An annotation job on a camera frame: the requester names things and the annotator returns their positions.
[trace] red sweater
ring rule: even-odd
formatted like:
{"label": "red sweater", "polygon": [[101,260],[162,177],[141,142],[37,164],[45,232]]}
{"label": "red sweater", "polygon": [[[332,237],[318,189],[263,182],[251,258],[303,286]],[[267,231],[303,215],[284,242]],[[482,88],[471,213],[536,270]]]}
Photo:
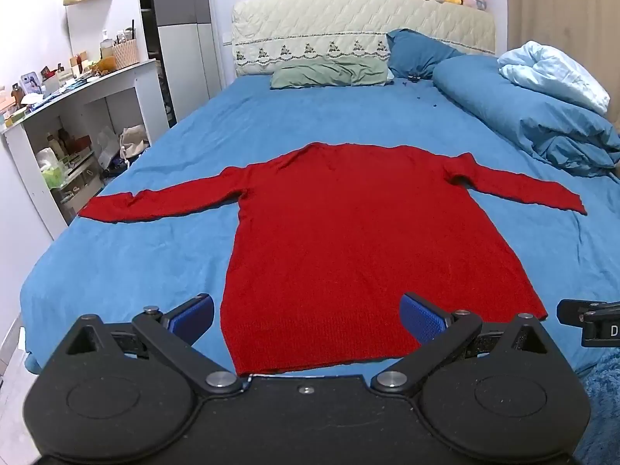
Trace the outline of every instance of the red sweater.
{"label": "red sweater", "polygon": [[464,182],[586,214],[560,184],[480,166],[470,153],[313,143],[161,191],[96,197],[80,215],[153,220],[237,196],[222,333],[237,372],[286,371],[410,353],[417,342],[398,311],[406,291],[487,321],[546,315]]}

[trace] sweater sleeve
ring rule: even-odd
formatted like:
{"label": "sweater sleeve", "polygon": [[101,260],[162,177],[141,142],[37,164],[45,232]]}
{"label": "sweater sleeve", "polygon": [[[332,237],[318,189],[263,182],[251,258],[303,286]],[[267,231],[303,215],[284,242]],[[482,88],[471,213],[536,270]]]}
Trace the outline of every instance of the sweater sleeve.
{"label": "sweater sleeve", "polygon": [[463,153],[458,157],[445,157],[443,169],[445,178],[450,183],[459,183],[465,179],[479,192],[528,205],[570,209],[587,215],[581,198],[559,183],[486,168],[479,165],[471,153]]}
{"label": "sweater sleeve", "polygon": [[202,211],[243,194],[307,150],[305,147],[245,168],[228,167],[216,177],[187,181],[157,191],[143,190],[135,196],[131,192],[97,196],[78,215],[111,223],[156,220]]}

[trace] desk leg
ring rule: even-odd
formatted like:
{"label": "desk leg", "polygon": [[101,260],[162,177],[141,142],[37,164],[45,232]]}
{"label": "desk leg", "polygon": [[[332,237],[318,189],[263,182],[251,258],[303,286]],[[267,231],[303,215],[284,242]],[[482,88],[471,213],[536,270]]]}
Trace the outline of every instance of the desk leg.
{"label": "desk leg", "polygon": [[135,89],[146,134],[149,137],[149,143],[153,145],[163,133],[168,131],[169,126],[164,99],[159,88],[157,65],[153,62],[150,66],[140,70],[136,76]]}
{"label": "desk leg", "polygon": [[67,223],[64,221],[60,209],[58,209],[52,193],[47,188],[41,171],[39,171],[38,163],[32,152],[32,147],[30,147],[30,141],[24,126],[17,124],[15,127],[10,128],[4,134],[4,137],[19,176],[22,178],[24,187],[26,187],[39,217],[41,217],[50,235],[54,239],[58,239],[67,228]]}

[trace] baseboard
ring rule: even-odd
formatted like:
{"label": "baseboard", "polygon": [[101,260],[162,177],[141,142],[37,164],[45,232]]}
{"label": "baseboard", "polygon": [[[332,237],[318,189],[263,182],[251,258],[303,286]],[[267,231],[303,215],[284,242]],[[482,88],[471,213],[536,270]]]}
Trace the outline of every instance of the baseboard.
{"label": "baseboard", "polygon": [[21,326],[22,315],[19,314],[11,324],[9,331],[4,336],[2,344],[0,344],[0,375],[4,374],[2,366],[9,364],[10,359],[17,348],[17,342],[19,341],[19,329]]}

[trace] wicker basket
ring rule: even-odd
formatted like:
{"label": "wicker basket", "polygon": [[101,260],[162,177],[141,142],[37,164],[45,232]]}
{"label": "wicker basket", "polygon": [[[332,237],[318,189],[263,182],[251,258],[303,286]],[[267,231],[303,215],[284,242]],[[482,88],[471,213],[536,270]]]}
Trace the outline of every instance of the wicker basket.
{"label": "wicker basket", "polygon": [[137,40],[129,40],[128,42],[123,42],[119,45],[115,45],[113,49],[114,60],[116,61],[118,70],[122,68],[127,68],[128,66],[136,64],[140,61],[138,58]]}

